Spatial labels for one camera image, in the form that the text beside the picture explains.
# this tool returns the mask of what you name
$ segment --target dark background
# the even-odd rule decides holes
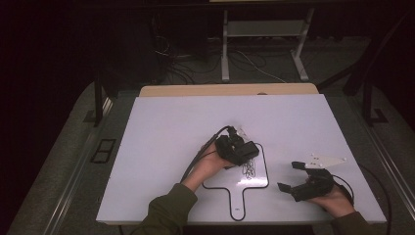
[[[71,1],[0,4],[4,150],[0,161],[0,234],[4,234],[76,99],[94,77],[101,76],[111,96],[121,89],[157,84],[165,62],[158,61],[153,49],[157,43],[150,32],[161,32],[177,46],[205,56],[205,38],[220,37],[222,13],[164,11],[160,28],[153,28],[151,18],[155,12],[85,11]],[[315,12],[309,36],[335,40],[373,36],[379,28],[387,30],[405,11],[405,7],[398,8],[396,4],[391,7],[388,1],[376,1],[322,6]],[[294,12],[283,17],[303,18],[301,11]],[[233,11],[232,17],[268,19],[275,14],[276,10],[241,10]],[[408,74],[414,66],[414,24],[412,12],[370,73],[412,126],[414,79]],[[181,27],[197,30],[186,32]],[[137,45],[145,45],[147,50]],[[137,74],[149,79],[136,79]]]

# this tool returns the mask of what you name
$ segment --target black wall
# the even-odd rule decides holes
[[[69,4],[1,4],[0,234],[5,234],[92,75],[81,23]]]

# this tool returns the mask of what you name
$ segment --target small white object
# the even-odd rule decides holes
[[[346,158],[338,159],[321,155],[311,154],[312,159],[305,164],[305,168],[326,168],[332,165],[339,165],[346,162]]]

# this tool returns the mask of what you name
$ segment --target green sleeve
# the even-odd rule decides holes
[[[360,212],[353,212],[332,221],[335,234],[339,235],[376,235],[375,228],[363,218]]]
[[[131,234],[182,234],[187,215],[197,201],[190,189],[175,184],[167,195],[155,198],[149,204],[146,218]]]

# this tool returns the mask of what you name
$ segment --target person's right hand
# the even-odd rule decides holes
[[[336,185],[327,195],[309,199],[307,201],[324,208],[334,218],[356,212],[343,191]]]

